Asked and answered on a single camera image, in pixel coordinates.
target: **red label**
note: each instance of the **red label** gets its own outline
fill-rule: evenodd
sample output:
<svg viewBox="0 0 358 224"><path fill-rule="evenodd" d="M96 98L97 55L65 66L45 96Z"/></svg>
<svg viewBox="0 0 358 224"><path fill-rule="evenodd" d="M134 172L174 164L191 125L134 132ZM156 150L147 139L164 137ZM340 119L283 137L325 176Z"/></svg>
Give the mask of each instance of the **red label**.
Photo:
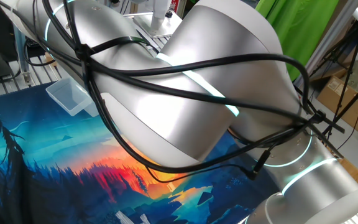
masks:
<svg viewBox="0 0 358 224"><path fill-rule="evenodd" d="M178 5L179 0L172 0L170 8L173 9L175 12L178 12Z"/></svg>

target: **green backdrop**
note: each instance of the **green backdrop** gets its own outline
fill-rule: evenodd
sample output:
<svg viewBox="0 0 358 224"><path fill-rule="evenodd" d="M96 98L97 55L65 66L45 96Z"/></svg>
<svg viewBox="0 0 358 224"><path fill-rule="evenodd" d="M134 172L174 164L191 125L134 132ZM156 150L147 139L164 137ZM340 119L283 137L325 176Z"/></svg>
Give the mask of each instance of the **green backdrop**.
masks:
<svg viewBox="0 0 358 224"><path fill-rule="evenodd" d="M306 65L338 0L261 0L256 10L275 29L283 53ZM299 72L288 65L292 80Z"/></svg>

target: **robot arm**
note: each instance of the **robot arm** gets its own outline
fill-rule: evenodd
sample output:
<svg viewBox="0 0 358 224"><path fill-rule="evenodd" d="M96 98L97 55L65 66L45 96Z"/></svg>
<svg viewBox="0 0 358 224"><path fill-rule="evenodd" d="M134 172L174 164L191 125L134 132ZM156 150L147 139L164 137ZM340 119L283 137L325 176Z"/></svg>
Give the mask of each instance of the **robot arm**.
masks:
<svg viewBox="0 0 358 224"><path fill-rule="evenodd" d="M4 2L33 21L31 0ZM68 2L82 44L94 47L119 37L139 37L127 19L96 1ZM62 1L51 0L50 4L54 16L63 26L67 24ZM15 15L4 10L25 35L37 40ZM35 0L34 16L38 36L54 49L76 57L50 22L41 0ZM109 68L144 70L254 53L282 54L270 24L239 0L201 0L157 57L142 45L126 44L94 54L92 59ZM82 82L83 77L77 75L80 66L60 64ZM227 129L256 141L293 123L264 111L144 90L104 73L94 72L93 76L120 132L148 158L167 167L202 162ZM236 63L138 79L306 116L283 62ZM257 160L264 151L248 153ZM309 129L276 146L264 166L282 192L261 203L247 224L341 223L358 212L358 184Z"/></svg>

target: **cable bundle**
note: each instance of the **cable bundle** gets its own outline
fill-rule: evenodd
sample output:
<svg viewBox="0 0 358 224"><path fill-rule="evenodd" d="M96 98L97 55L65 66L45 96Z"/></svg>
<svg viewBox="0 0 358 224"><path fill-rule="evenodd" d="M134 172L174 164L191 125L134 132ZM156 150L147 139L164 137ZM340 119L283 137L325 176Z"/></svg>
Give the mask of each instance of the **cable bundle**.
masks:
<svg viewBox="0 0 358 224"><path fill-rule="evenodd" d="M110 47L113 47L115 45L119 44L128 44L128 43L137 43L137 44L147 44L150 45L146 40L140 39L138 37L121 37L118 39L110 40L106 43L103 43L99 46L90 48L87 45L81 44L80 38L78 36L76 25L73 20L73 17L71 16L71 11L68 8L68 2L67 0L63 0L64 9L66 12L68 25L70 27L71 38L66 31L64 30L61 23L57 21L57 18L53 15L52 8L50 6L50 3L48 0L42 0L42 3L44 5L44 8L47 12L48 17L50 18L53 25L56 27L59 34L63 37L64 41L75 51L77 58L73 58L58 49L53 48L46 42L42 37L39 37L37 35L36 26L35 26L35 0L33 1L33 26L30 24L29 21L27 21L24 16L22 16L19 12L17 12L15 9L11 9L7 4L4 4L0 1L0 4L2 7L5 7L9 10L12 10L12 12L17 15L23 23L31 30L31 32L37 37L38 42L40 45L48 50L55 58L59 58L66 66L71 68L79 77L83 77L84 83L86 85L87 90L89 91L93 101L96 104L96 107L98 109L99 115L103 120L103 123L106 125L106 127L110 130L110 132L113 134L113 136L117 139L118 143L126 150L128 154L130 154L134 159L136 159L138 162L146 166L147 170L153 169L160 172L165 173L172 173L172 174L181 174L181 173L189 173L192 172L186 176L180 177L178 179L182 179L191 175L199 174L202 172L207 172L213 169L217 169L220 167L227 167L227 166L234 166L240 168L243 173L245 173L246 176L250 179L255 179L256 175L258 174L259 170L263 167L265 161L269 158L270 151L279 144L282 144L284 142L289 141L290 139L294 138L301 132L305 131L306 128L310 128L319 138L322 140L325 144L330 147L332 152L334 152L337 157L343 158L343 156L336 150L336 148L325 138L323 134L314 126L316 123L320 122L326 122L334 126L334 128L338 129L341 132L344 132L344 130L339 127L336 124L333 124L330 120L328 120L325 117L325 114L321 111L316 111L313 105L308 101L307 96L310 88L310 82L309 82L309 76L307 74L306 69L300 62L297 60L287 57L285 55L278 55L278 54L247 54L247 55L235 55L230 57L224 57L224 58L217 58L212 60L206 60L202 62L195 62L195 63L189 63L186 65L179 65L179 66L172 66L172 67L165 67L165 68L153 68L153 69L146 69L146 70L117 70L117 69L111 69L108 67L105 67L104 65L100 64L99 62L93 60L91 58L91 55L106 50ZM144 77L144 76L151 76L151 75L162 75L166 73L176 73L176 72L184 72L188 70L194 70L199 68L207 68L207 67L215 67L220 65L229 65L232 63L240 63L240 62L252 62L252 61L259 61L259 60L276 60L281 62L289 63L290 65L293 65L296 67L303 79L304 79L304 87L303 92L299 89L296 89L301 95L302 95L302 107L308 114L312 114L312 117L310 119L302 118L301 116L281 110L278 108L274 108L271 106L265 106L265 105L256 105L252 103L248 103L245 101L239 101L232 98L220 98L216 96L211 95L205 95L202 93L195 93L192 91L184 91L184 90L178 90L174 88L169 88L165 86L156 85L153 83L148 83L139 79L136 79L134 77ZM79 74L70 64L73 63L75 65L79 65L82 67L82 74ZM210 103L217 103L221 105L233 105L237 107L242 108L248 108L253 110L261 110L266 111L269 113L275 113L279 114L281 116L290 118L293 120L293 125L283 129L282 131L279 131L277 133L271 134L269 136L266 136L258 141L255 142L247 142L247 145L240 148L239 150L235 152L231 152L229 154L223 155L221 157L215 158L208 162L203 162L200 164L196 164L193 166L187 166L187 167L165 167L160 166L158 164L155 164L153 162L148 161L147 159L143 158L141 155L139 155L133 148L126 143L126 141L122 138L119 131L114 125L114 120L112 117L110 117L110 114L108 113L108 110L106 108L106 105L104 104L104 100L102 99L100 92L98 90L98 87L96 85L96 82L93 77L93 72L101 72L105 73L106 75L109 75L112 78L115 78L117 80L120 80L122 82L125 82L129 85L136 86L138 88L143 88L145 90L155 91L158 93L173 95L173 96L179 96L183 98L188 98L192 100L199 100L199 101L205 101ZM241 166L237 165L222 165L222 166L215 166L221 162L227 161L229 159L232 159L233 157L236 157L238 155L241 155L251 149L254 149L256 147L268 147L268 149L261 155L261 158L258 160L257 164L255 165L253 170L247 170ZM174 180L158 180L160 182L171 182Z"/></svg>

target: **clear plastic container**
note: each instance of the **clear plastic container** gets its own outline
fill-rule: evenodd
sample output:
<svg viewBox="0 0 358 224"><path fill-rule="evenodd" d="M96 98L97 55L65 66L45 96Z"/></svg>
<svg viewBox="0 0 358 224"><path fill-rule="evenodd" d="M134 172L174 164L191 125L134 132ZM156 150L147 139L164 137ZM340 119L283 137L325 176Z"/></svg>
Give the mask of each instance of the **clear plastic container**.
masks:
<svg viewBox="0 0 358 224"><path fill-rule="evenodd" d="M46 91L71 116L78 114L81 110L85 110L92 117L99 115L88 92L72 77L55 82Z"/></svg>

